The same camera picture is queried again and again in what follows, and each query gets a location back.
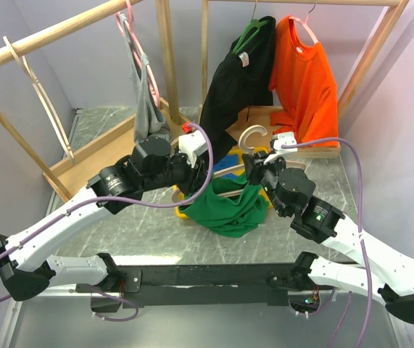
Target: garment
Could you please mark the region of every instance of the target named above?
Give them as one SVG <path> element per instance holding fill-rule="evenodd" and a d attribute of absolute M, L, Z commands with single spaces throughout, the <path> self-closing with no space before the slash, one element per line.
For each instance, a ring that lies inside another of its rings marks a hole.
<path fill-rule="evenodd" d="M 276 90 L 285 112 L 272 112 L 274 133 L 292 131 L 298 143 L 338 136 L 337 85 L 321 43 L 305 46 L 293 20 L 276 28 L 276 55 L 269 89 Z M 335 141 L 316 146 L 336 146 Z"/>
<path fill-rule="evenodd" d="M 239 56 L 232 52 L 239 41 L 237 39 L 213 75 L 202 108 L 200 125 L 212 142 L 214 163 L 237 144 L 226 129 L 237 121 L 240 111 L 249 105 L 273 105 L 268 83 L 273 69 L 276 20 L 273 17 L 260 19 L 260 22 L 264 21 L 268 23 L 242 50 L 249 56 L 249 65 L 243 67 Z"/>
<path fill-rule="evenodd" d="M 218 196 L 240 189 L 244 190 L 239 197 Z M 259 195 L 260 189 L 260 185 L 247 183 L 245 173 L 237 179 L 215 178 L 193 204 L 180 211 L 221 236 L 242 237 L 266 218 L 268 201 Z"/>
<path fill-rule="evenodd" d="M 120 14 L 120 24 L 125 31 L 125 44 L 129 55 L 130 73 L 129 78 L 133 82 L 134 92 L 137 97 L 136 119 L 134 120 L 134 142 L 139 143 L 148 136 L 158 136 L 167 141 L 171 141 L 170 126 L 163 116 L 162 112 L 157 108 L 150 93 L 149 79 L 147 77 L 147 65 L 149 58 L 142 54 L 141 65 L 136 63 L 132 48 L 134 42 L 128 29 L 125 26 L 127 20 L 124 14 Z"/>

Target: white wall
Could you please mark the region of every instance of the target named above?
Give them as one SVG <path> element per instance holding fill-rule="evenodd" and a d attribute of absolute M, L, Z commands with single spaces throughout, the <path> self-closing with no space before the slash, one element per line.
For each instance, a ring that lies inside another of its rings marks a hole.
<path fill-rule="evenodd" d="M 32 31 L 44 29 L 95 7 L 104 0 L 15 0 Z M 171 0 L 179 104 L 198 105 L 201 91 L 201 1 Z M 253 3 L 210 2 L 209 79 L 231 42 L 250 21 Z M 255 17 L 305 19 L 312 5 L 262 4 Z M 157 16 L 153 0 L 133 7 L 135 30 L 165 93 Z M 310 26 L 323 43 L 339 86 L 345 81 L 372 27 L 379 7 L 318 5 Z M 128 58 L 114 17 L 109 17 L 43 48 L 74 107 L 134 104 L 127 79 Z"/>
<path fill-rule="evenodd" d="M 0 0 L 0 46 L 2 36 L 10 41 L 30 34 L 18 8 L 11 0 Z M 70 129 L 73 111 L 53 70 L 41 52 L 28 55 L 48 91 L 64 126 Z M 62 153 L 54 131 L 28 77 L 15 62 L 0 67 L 0 109 L 29 140 L 49 165 Z M 17 233 L 41 219 L 51 193 L 41 171 L 12 137 L 0 126 L 0 233 Z M 0 296 L 5 290 L 0 282 Z M 7 304 L 0 304 L 0 325 Z"/>
<path fill-rule="evenodd" d="M 364 227 L 414 257 L 414 0 L 341 121 L 364 174 Z M 355 164 L 343 151 L 353 189 Z M 414 326 L 409 327 L 414 345 Z"/>

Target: green shirt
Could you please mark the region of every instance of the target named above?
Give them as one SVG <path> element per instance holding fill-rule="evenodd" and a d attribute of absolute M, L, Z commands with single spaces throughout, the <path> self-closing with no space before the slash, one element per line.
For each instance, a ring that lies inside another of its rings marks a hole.
<path fill-rule="evenodd" d="M 268 201 L 259 195 L 261 188 L 260 185 L 249 185 L 245 173 L 236 179 L 215 178 L 193 204 L 179 210 L 221 236 L 242 237 L 266 218 Z M 218 196 L 240 189 L 244 189 L 240 196 Z"/>

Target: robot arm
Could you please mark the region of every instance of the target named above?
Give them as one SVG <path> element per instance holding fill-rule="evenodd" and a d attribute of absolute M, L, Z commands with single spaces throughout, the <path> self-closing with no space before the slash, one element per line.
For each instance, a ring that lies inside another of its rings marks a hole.
<path fill-rule="evenodd" d="M 262 185 L 276 213 L 294 217 L 291 227 L 306 239 L 330 247 L 364 266 L 356 224 L 328 202 L 313 196 L 315 183 L 303 170 L 286 168 L 277 141 L 290 144 L 291 136 L 274 139 L 270 154 L 243 155 L 247 179 Z M 168 142 L 157 137 L 136 145 L 132 155 L 106 167 L 76 196 L 42 221 L 17 235 L 0 235 L 0 254 L 13 246 L 19 249 L 0 260 L 1 279 L 17 301 L 30 299 L 49 286 L 71 283 L 97 285 L 103 291 L 120 279 L 109 254 L 93 257 L 58 257 L 52 253 L 90 224 L 117 214 L 129 204 L 106 201 L 89 204 L 70 214 L 69 209 L 97 197 L 126 197 L 140 200 L 146 191 L 177 185 L 185 195 L 196 192 L 206 178 L 205 164 L 198 156 L 205 150 L 199 131 L 179 138 L 180 151 L 170 156 Z M 48 224 L 57 216 L 57 223 Z M 39 228 L 48 226 L 30 242 L 20 242 Z M 363 231 L 372 269 L 374 299 L 398 318 L 414 323 L 414 259 L 409 258 Z M 366 272 L 303 252 L 295 262 L 292 283 L 296 289 L 312 284 L 331 285 L 367 295 Z"/>
<path fill-rule="evenodd" d="M 328 202 L 313 196 L 315 183 L 303 170 L 286 168 L 285 159 L 274 155 L 273 161 L 264 152 L 243 155 L 250 183 L 264 188 L 279 216 L 294 217 L 291 227 L 300 236 L 341 252 L 364 266 L 356 223 Z M 374 299 L 385 302 L 391 314 L 414 323 L 414 259 L 365 231 L 361 238 L 368 250 Z M 367 294 L 365 270 L 329 262 L 314 254 L 302 255 L 304 260 L 296 262 L 296 283 L 311 280 L 318 285 Z"/>
<path fill-rule="evenodd" d="M 149 137 L 134 147 L 132 155 L 102 169 L 70 201 L 43 220 L 10 237 L 0 235 L 0 254 L 19 247 L 0 262 L 0 276 L 17 301 L 30 299 L 49 286 L 87 283 L 109 289 L 118 280 L 117 266 L 109 254 L 93 257 L 58 257 L 61 245 L 93 225 L 127 207 L 128 203 L 108 201 L 87 204 L 73 214 L 70 208 L 89 199 L 112 196 L 141 200 L 144 192 L 177 185 L 185 195 L 198 191 L 206 178 L 204 161 L 197 158 L 206 149 L 199 131 L 179 137 L 180 151 L 170 156 L 171 146 L 161 138 Z M 30 242 L 28 234 L 47 227 Z"/>

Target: yellow object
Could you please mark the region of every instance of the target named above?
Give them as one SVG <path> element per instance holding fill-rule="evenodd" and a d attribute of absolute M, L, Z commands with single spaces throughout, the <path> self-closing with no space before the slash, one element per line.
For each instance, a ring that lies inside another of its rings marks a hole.
<path fill-rule="evenodd" d="M 268 152 L 268 149 L 266 149 L 265 147 L 256 147 L 255 148 L 255 151 L 256 152 L 258 152 L 258 151 L 266 151 L 266 152 Z M 228 155 L 230 155 L 230 154 L 237 154 L 239 156 L 239 164 L 242 165 L 242 164 L 244 164 L 244 161 L 242 160 L 242 154 L 243 153 L 244 152 L 242 150 L 240 150 L 240 149 L 232 149 L 232 150 L 230 150 L 228 152 Z M 236 170 L 235 172 L 233 172 L 233 174 L 239 176 L 243 172 L 244 172 L 244 169 L 240 169 L 240 170 Z M 176 191 L 177 189 L 178 189 L 177 186 L 173 186 L 173 190 L 174 191 Z M 266 198 L 266 200 L 268 201 L 268 209 L 270 209 L 271 207 L 273 207 L 273 205 L 271 204 L 271 202 L 270 202 L 268 196 L 266 195 L 265 190 L 263 190 L 263 188 L 260 190 L 260 195 L 264 196 Z M 178 194 L 178 199 L 184 199 L 184 194 L 182 192 L 180 192 Z M 176 212 L 176 216 L 178 218 L 183 219 L 183 220 L 188 220 L 189 219 L 189 217 L 186 214 L 183 214 L 182 212 L 179 211 L 179 207 L 176 207 L 175 208 L 175 212 Z"/>

